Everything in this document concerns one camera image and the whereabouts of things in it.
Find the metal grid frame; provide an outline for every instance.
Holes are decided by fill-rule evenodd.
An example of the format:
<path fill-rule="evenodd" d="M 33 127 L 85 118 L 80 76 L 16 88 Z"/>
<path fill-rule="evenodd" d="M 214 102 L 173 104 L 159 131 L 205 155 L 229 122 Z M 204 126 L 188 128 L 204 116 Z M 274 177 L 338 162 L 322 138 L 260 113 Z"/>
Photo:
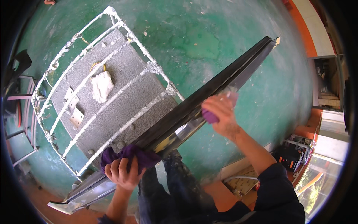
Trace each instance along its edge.
<path fill-rule="evenodd" d="M 83 41 L 85 41 L 82 37 L 83 31 L 85 31 L 91 24 L 93 24 L 97 19 L 102 17 L 103 15 L 109 15 L 112 21 L 113 26 L 111 26 L 108 30 L 106 30 L 104 33 L 102 33 L 100 36 L 98 36 L 92 43 L 88 44 L 88 46 L 82 50 L 82 52 L 77 55 L 77 57 L 70 63 L 70 65 L 65 69 L 65 71 L 61 74 L 60 78 L 56 82 L 56 84 L 53 86 L 51 92 L 45 98 L 39 93 L 39 88 L 43 81 L 47 81 L 47 76 L 50 72 L 53 72 L 58 68 L 58 60 L 61 56 L 64 55 L 65 52 L 68 52 L 72 44 L 75 42 L 76 39 L 81 38 Z M 46 108 L 51 107 L 52 105 L 49 104 L 49 101 L 51 100 L 52 95 L 55 93 L 55 89 L 58 87 L 59 83 L 63 80 L 63 78 L 66 77 L 68 71 L 70 71 L 73 66 L 76 64 L 76 62 L 79 61 L 87 52 L 91 50 L 91 48 L 98 43 L 101 39 L 103 39 L 106 35 L 111 33 L 114 29 L 119 29 L 120 27 L 123 27 L 126 29 L 126 37 L 128 41 L 126 41 L 124 44 L 122 44 L 119 48 L 114 50 L 110 55 L 108 55 L 99 65 L 93 69 L 89 73 L 89 75 L 82 80 L 80 85 L 74 90 L 72 95 L 69 97 L 61 111 L 58 113 L 58 116 L 52 125 L 51 130 L 46 130 L 42 123 L 42 115 L 44 113 L 44 110 Z M 95 113 L 91 119 L 82 127 L 82 129 L 76 134 L 74 139 L 71 140 L 69 146 L 65 149 L 65 152 L 61 154 L 59 152 L 57 144 L 54 143 L 54 137 L 53 132 L 63 115 L 63 113 L 66 111 L 67 107 L 69 106 L 71 100 L 75 97 L 75 95 L 80 91 L 80 89 L 86 84 L 86 81 L 92 77 L 107 61 L 109 61 L 114 55 L 119 53 L 123 48 L 128 46 L 130 43 L 135 42 L 138 47 L 141 49 L 143 55 L 145 55 L 149 61 L 147 62 L 146 68 L 137 76 L 135 76 L 131 81 L 129 81 L 125 86 L 123 86 L 111 99 L 107 100 L 106 103 L 100 108 L 100 110 Z M 131 118 L 125 125 L 123 125 L 110 139 L 108 139 L 96 152 L 95 154 L 88 160 L 88 162 L 81 168 L 80 171 L 75 171 L 66 161 L 66 155 L 70 151 L 73 145 L 77 142 L 78 138 L 82 135 L 82 133 L 85 131 L 85 129 L 93 122 L 96 117 L 103 112 L 106 107 L 111 104 L 117 96 L 122 94 L 128 87 L 130 87 L 133 83 L 135 83 L 137 80 L 139 80 L 143 75 L 146 73 L 156 73 L 161 75 L 161 77 L 168 83 L 166 89 L 159 94 L 156 98 L 154 98 L 150 103 L 148 103 L 145 107 L 143 107 L 133 118 Z M 142 45 L 142 43 L 138 40 L 138 38 L 134 35 L 134 33 L 129 29 L 129 27 L 126 25 L 126 23 L 117 15 L 117 12 L 115 9 L 111 6 L 108 6 L 102 13 L 100 13 L 98 16 L 96 16 L 92 21 L 90 21 L 81 31 L 76 33 L 70 41 L 68 41 L 65 46 L 60 50 L 60 52 L 56 55 L 56 57 L 52 60 L 50 63 L 50 66 L 48 69 L 44 72 L 42 78 L 39 80 L 32 96 L 31 96 L 31 103 L 34 108 L 34 113 L 36 115 L 36 119 L 45 133 L 45 137 L 47 141 L 51 144 L 52 148 L 55 150 L 57 155 L 59 156 L 60 161 L 62 161 L 68 169 L 75 175 L 75 177 L 82 182 L 81 174 L 86 170 L 86 168 L 93 162 L 93 160 L 100 155 L 100 153 L 118 136 L 120 135 L 127 127 L 129 127 L 132 123 L 134 123 L 138 118 L 140 118 L 145 112 L 147 112 L 153 105 L 155 105 L 157 102 L 161 101 L 164 96 L 174 96 L 177 95 L 182 101 L 185 100 L 185 98 L 180 94 L 180 92 L 176 89 L 174 83 L 165 75 L 163 68 L 157 63 L 157 61 L 150 55 L 148 50 Z M 39 107 L 39 104 L 36 102 L 38 100 L 45 100 L 42 108 Z"/>

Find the purple rag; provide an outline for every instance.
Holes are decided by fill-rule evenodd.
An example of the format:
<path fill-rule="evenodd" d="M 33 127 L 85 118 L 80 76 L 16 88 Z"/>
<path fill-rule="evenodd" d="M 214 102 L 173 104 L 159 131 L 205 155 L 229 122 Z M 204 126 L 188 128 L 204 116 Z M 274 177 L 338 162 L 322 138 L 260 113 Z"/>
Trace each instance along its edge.
<path fill-rule="evenodd" d="M 236 106 L 236 101 L 237 101 L 237 98 L 238 98 L 238 94 L 237 92 L 228 92 L 226 93 L 226 96 L 229 100 L 231 100 L 232 102 L 232 106 Z M 203 118 L 205 118 L 205 120 L 209 123 L 209 124 L 212 124 L 212 123 L 217 123 L 219 122 L 219 118 L 217 116 L 215 116 L 212 112 L 208 111 L 207 109 L 202 109 L 202 115 L 203 115 Z"/>
<path fill-rule="evenodd" d="M 137 156 L 138 158 L 138 174 L 146 168 L 151 168 L 155 164 L 161 161 L 161 157 L 153 151 L 143 151 L 140 147 L 136 145 L 128 145 L 122 148 L 122 151 L 115 153 L 112 147 L 107 147 L 101 158 L 101 168 L 102 172 L 105 173 L 105 167 L 107 164 L 112 163 L 116 159 L 128 158 L 129 162 L 127 164 L 127 172 L 129 172 L 132 164 L 133 157 Z"/>

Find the hand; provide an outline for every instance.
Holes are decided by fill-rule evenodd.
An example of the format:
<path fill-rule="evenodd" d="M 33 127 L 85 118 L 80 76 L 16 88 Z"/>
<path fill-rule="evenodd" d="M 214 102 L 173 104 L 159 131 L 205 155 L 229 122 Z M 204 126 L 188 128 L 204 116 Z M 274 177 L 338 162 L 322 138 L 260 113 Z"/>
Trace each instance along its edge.
<path fill-rule="evenodd" d="M 114 160 L 112 163 L 106 165 L 105 174 L 113 183 L 116 183 L 117 186 L 127 191 L 133 191 L 146 171 L 146 168 L 138 175 L 138 159 L 134 156 L 131 169 L 129 173 L 127 173 L 128 161 L 127 158 Z"/>
<path fill-rule="evenodd" d="M 213 129 L 234 142 L 241 127 L 236 123 L 234 107 L 226 95 L 219 94 L 209 97 L 202 103 L 202 108 L 218 117 L 219 122 L 213 123 Z"/>

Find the painted concrete floor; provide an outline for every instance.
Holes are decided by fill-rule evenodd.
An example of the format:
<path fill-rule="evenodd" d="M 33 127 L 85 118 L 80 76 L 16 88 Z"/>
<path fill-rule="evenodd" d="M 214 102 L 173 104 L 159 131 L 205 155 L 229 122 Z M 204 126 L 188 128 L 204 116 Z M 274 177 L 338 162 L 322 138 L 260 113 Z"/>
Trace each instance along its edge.
<path fill-rule="evenodd" d="M 20 39 L 18 51 L 27 49 L 33 61 L 24 74 L 39 79 L 64 44 L 108 5 L 116 9 L 185 97 L 264 36 L 281 37 L 280 45 L 239 91 L 237 121 L 264 146 L 280 142 L 308 120 L 311 74 L 299 33 L 280 0 L 88 0 L 85 4 L 59 0 L 54 6 L 40 4 Z M 103 16 L 83 36 L 91 42 L 110 26 L 108 17 Z M 76 42 L 60 59 L 59 68 L 48 77 L 52 85 L 85 46 Z M 50 87 L 41 91 L 49 93 Z M 51 117 L 45 125 L 50 125 L 57 114 L 53 108 L 46 114 Z M 14 125 L 7 129 L 8 133 L 16 131 Z M 71 139 L 62 124 L 55 133 L 59 147 L 64 149 Z M 40 150 L 28 158 L 31 173 L 43 188 L 64 198 L 76 178 L 59 161 L 39 127 L 36 137 Z M 31 151 L 25 136 L 12 138 L 10 143 L 17 159 Z M 210 182 L 221 167 L 243 157 L 207 124 L 178 150 L 202 183 Z M 78 148 L 69 152 L 67 160 L 76 170 L 87 162 Z M 164 171 L 158 172 L 165 181 Z"/>

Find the trousers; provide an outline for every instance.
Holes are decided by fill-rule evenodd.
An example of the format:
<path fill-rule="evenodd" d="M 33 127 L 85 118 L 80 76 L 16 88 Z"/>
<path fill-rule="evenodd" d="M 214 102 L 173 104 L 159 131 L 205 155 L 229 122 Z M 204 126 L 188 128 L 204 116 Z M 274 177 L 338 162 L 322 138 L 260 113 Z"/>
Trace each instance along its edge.
<path fill-rule="evenodd" d="M 163 164 L 170 194 L 159 183 L 156 168 L 147 169 L 138 184 L 141 224 L 179 223 L 193 216 L 218 212 L 213 198 L 182 162 L 177 150 Z"/>

